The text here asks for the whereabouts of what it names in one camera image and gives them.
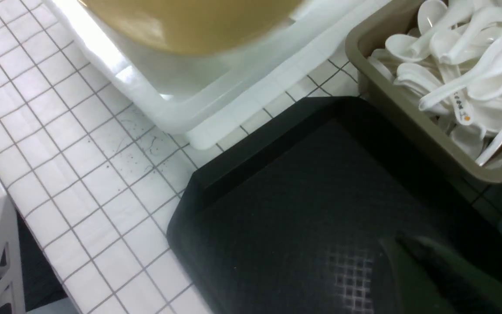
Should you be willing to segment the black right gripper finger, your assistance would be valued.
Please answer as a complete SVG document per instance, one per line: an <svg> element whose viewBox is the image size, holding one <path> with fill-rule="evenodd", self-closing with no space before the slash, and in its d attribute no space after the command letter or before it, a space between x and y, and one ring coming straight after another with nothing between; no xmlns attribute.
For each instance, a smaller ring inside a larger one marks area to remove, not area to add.
<svg viewBox="0 0 502 314"><path fill-rule="evenodd" d="M379 240L371 279L375 314L502 314L502 282L428 237Z"/></svg>

